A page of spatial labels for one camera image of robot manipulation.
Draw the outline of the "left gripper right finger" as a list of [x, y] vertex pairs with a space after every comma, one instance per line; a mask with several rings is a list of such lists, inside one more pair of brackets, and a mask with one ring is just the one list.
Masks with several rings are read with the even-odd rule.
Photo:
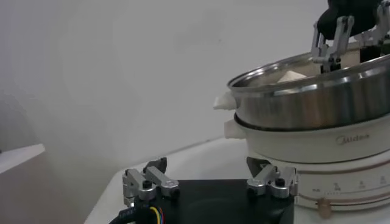
[[246, 181], [247, 192], [254, 197], [271, 195], [275, 198], [298, 196], [298, 175], [295, 167], [276, 166], [265, 159], [247, 157], [252, 175]]

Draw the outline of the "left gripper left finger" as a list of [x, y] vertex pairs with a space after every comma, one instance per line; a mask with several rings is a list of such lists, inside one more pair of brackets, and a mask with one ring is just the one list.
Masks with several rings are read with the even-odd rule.
[[179, 198], [179, 181], [165, 175], [167, 157], [149, 161], [141, 170], [127, 169], [122, 175], [123, 201], [127, 207], [135, 201], [153, 201], [158, 195], [176, 200]]

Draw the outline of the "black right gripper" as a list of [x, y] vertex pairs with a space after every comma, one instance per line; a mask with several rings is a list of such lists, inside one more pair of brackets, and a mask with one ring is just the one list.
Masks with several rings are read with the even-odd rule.
[[[350, 36], [360, 47], [360, 63], [386, 55], [389, 39], [389, 1], [328, 0], [328, 9], [314, 24], [312, 61], [321, 73], [341, 68], [341, 56], [347, 51]], [[329, 46], [327, 40], [333, 40]]]

